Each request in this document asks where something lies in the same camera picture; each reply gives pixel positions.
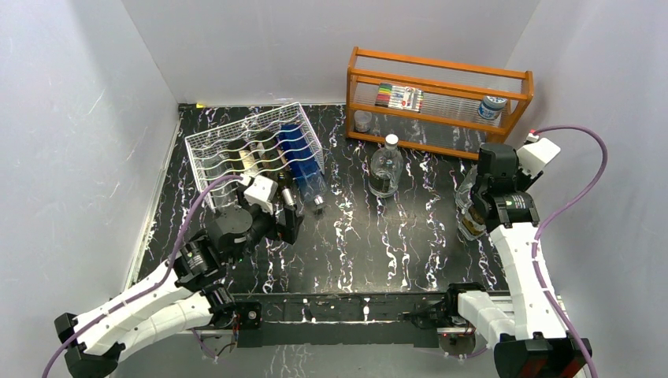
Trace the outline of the dark bottle black foil top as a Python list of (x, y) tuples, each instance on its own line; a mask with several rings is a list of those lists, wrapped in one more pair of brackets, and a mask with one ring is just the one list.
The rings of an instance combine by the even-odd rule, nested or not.
[(469, 241), (479, 239), (487, 233), (485, 220), (473, 205), (469, 205), (464, 211), (458, 229)]

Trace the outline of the brown wine bottle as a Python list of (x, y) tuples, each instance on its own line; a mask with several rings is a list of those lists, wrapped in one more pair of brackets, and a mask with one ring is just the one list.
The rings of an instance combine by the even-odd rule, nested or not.
[(287, 162), (278, 147), (276, 137), (268, 131), (259, 132), (256, 139), (256, 152), (261, 158), (260, 163), (264, 170), (262, 175), (277, 183), (286, 206), (295, 207), (292, 192), (293, 176), (286, 166)]

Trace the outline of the dark green bottle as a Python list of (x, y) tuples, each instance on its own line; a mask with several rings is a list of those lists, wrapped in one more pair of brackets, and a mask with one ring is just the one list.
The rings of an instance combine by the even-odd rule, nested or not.
[(225, 164), (228, 169), (232, 170), (232, 174), (239, 176), (258, 174), (258, 166), (250, 142), (244, 139), (233, 140), (228, 143), (225, 153)]

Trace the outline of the round clear glass bottle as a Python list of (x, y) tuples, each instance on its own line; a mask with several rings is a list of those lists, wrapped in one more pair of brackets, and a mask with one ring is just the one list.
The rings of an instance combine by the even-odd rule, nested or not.
[(399, 138), (395, 134), (385, 136), (384, 145), (371, 158), (369, 189), (379, 198), (393, 196), (399, 186), (403, 171), (403, 156), (398, 148)]

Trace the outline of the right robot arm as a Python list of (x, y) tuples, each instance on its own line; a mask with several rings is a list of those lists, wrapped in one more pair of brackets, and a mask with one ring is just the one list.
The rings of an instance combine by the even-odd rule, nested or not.
[(555, 297), (537, 238), (540, 218), (529, 187), (558, 154), (545, 139), (519, 149), (484, 143), (461, 226), (486, 232), (501, 257), (513, 316), (473, 284), (453, 284), (443, 307), (454, 326), (470, 322), (493, 352), (500, 377), (575, 377), (592, 352), (570, 330)]

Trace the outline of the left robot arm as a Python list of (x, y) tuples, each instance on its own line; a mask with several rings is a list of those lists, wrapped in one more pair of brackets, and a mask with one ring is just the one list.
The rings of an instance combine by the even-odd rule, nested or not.
[(259, 302), (237, 302), (220, 282), (264, 240), (293, 244), (303, 216), (295, 206), (277, 215), (260, 206), (223, 210), (176, 255), (98, 308), (64, 313), (54, 325), (73, 377), (106, 377), (136, 351), (188, 329), (256, 329)]

